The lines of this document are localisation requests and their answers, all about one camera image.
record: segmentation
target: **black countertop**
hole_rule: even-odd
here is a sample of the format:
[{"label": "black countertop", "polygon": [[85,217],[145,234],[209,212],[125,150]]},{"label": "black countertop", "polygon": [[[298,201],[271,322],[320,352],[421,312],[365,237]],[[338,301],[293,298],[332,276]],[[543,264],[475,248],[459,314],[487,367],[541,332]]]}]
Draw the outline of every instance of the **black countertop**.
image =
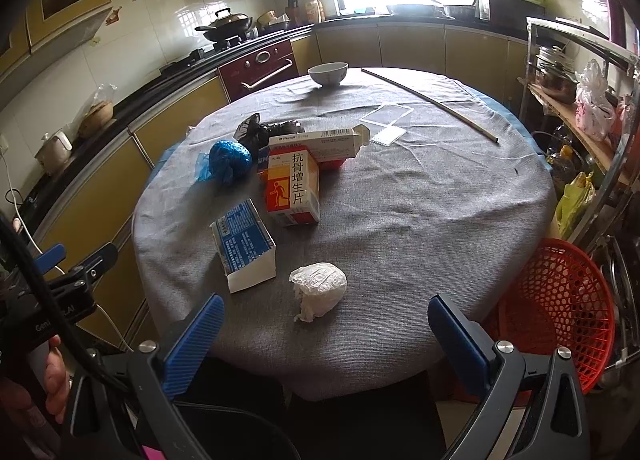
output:
[{"label": "black countertop", "polygon": [[203,76],[219,66],[239,58],[260,47],[270,45],[275,42],[293,38],[302,34],[310,33],[324,28],[351,26],[358,24],[386,23],[386,22],[414,22],[421,24],[445,24],[448,26],[459,26],[473,28],[491,33],[503,34],[526,40],[527,31],[508,29],[491,25],[489,22],[479,20],[462,22],[449,20],[447,18],[425,18],[417,16],[402,15],[355,15],[351,17],[328,18],[325,22],[313,26],[304,26],[289,31],[279,31],[277,33],[260,36],[255,40],[233,47],[232,49],[219,52],[210,58],[200,60],[189,68],[184,69],[172,76],[159,76],[146,83],[133,94],[124,98],[113,108],[113,120],[111,123],[94,137],[86,141],[74,142],[74,150],[68,164],[56,176],[44,175],[30,191],[20,208],[20,215],[27,224],[27,227],[35,231],[45,215],[53,207],[56,200],[62,195],[71,182],[78,176],[82,169],[111,142],[117,135],[127,129],[127,126],[144,114],[149,108],[159,103],[162,99],[173,94],[181,87],[191,81]]}]

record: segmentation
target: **screw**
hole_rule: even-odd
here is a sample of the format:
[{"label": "screw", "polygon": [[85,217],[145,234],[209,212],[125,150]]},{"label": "screw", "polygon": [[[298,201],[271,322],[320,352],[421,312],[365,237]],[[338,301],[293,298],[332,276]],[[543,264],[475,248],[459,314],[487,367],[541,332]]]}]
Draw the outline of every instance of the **screw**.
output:
[{"label": "screw", "polygon": [[510,354],[513,352],[513,345],[508,341],[498,341],[498,344],[495,346],[503,354]]},{"label": "screw", "polygon": [[138,350],[140,350],[143,354],[148,354],[149,352],[153,352],[158,345],[155,341],[143,341],[138,345]]},{"label": "screw", "polygon": [[569,350],[569,348],[567,348],[566,346],[559,346],[558,355],[562,359],[571,359],[571,350]]}]

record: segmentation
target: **gray tablecloth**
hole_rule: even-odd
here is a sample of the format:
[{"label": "gray tablecloth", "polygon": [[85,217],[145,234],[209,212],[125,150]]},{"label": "gray tablecloth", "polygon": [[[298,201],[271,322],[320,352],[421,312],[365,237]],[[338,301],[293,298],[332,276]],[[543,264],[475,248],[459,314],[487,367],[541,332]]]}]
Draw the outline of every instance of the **gray tablecloth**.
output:
[{"label": "gray tablecloth", "polygon": [[[465,315],[484,317],[526,263],[552,217],[551,178],[524,138],[454,81],[379,68],[454,106],[495,133],[488,141],[444,111],[350,69],[339,88],[299,78],[251,94],[203,119],[138,202],[133,236],[146,299],[159,331],[204,292],[225,300],[212,354],[276,376],[309,400],[385,386],[440,355],[428,301],[447,293]],[[253,174],[232,188],[194,181],[197,154],[231,138],[254,112],[299,119],[306,130],[356,125],[383,102],[412,106],[409,131],[390,147],[372,143],[320,179],[322,220],[281,228],[264,209]],[[250,197],[276,242],[277,278],[230,295],[209,224]],[[289,273],[335,263],[347,276],[340,303],[294,323]]]}]

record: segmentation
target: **human hand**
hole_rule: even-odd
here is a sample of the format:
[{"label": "human hand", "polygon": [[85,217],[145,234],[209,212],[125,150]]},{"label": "human hand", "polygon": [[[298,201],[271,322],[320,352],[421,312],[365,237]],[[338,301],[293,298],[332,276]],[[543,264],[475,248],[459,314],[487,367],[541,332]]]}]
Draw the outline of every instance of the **human hand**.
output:
[{"label": "human hand", "polygon": [[[56,422],[62,424],[65,417],[66,400],[69,396],[69,376],[66,373],[65,361],[60,350],[60,337],[55,335],[49,339],[49,355],[44,372],[44,387],[47,392],[45,406]],[[22,430],[29,428],[25,411],[33,406],[31,395],[20,384],[10,379],[0,379],[0,404],[16,426]]]}]

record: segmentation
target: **yellow plastic bag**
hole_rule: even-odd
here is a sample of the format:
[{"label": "yellow plastic bag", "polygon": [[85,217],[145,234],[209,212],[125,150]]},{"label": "yellow plastic bag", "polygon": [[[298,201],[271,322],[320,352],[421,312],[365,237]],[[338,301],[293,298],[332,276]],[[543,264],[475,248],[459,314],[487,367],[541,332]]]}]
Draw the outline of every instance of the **yellow plastic bag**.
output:
[{"label": "yellow plastic bag", "polygon": [[591,177],[593,177],[593,172],[587,176],[581,171],[571,184],[564,187],[564,195],[556,206],[556,220],[560,237],[563,240],[567,239],[571,231],[574,230],[582,213],[595,195]]}]

